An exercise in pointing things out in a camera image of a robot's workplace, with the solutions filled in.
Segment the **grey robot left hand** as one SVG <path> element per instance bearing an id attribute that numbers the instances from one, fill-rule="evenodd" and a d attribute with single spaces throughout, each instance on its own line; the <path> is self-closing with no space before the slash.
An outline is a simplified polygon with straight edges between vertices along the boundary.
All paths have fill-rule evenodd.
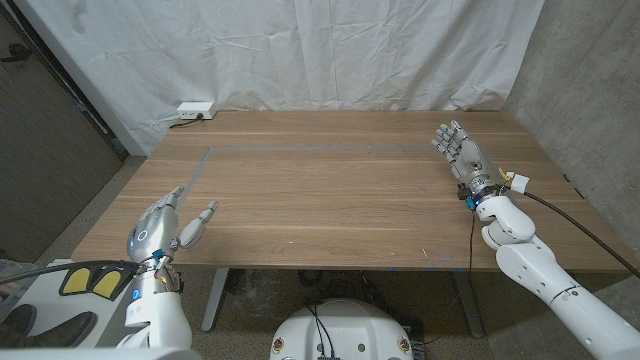
<path id="1" fill-rule="evenodd" d="M 179 220 L 176 207 L 183 191 L 182 186 L 176 187 L 140 216 L 129 234 L 127 244 L 127 253 L 133 262 L 153 268 L 168 267 L 178 248 L 188 249 L 200 241 L 218 203 L 212 201 L 177 234 Z"/>

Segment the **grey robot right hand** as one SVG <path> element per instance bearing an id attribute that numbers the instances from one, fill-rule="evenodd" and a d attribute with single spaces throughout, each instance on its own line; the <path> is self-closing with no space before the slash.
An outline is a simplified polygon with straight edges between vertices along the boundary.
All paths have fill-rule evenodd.
<path id="1" fill-rule="evenodd" d="M 455 120 L 449 125 L 441 124 L 436 135 L 431 143 L 451 166 L 465 198 L 480 202 L 497 194 L 498 186 L 485 168 L 479 146 Z"/>

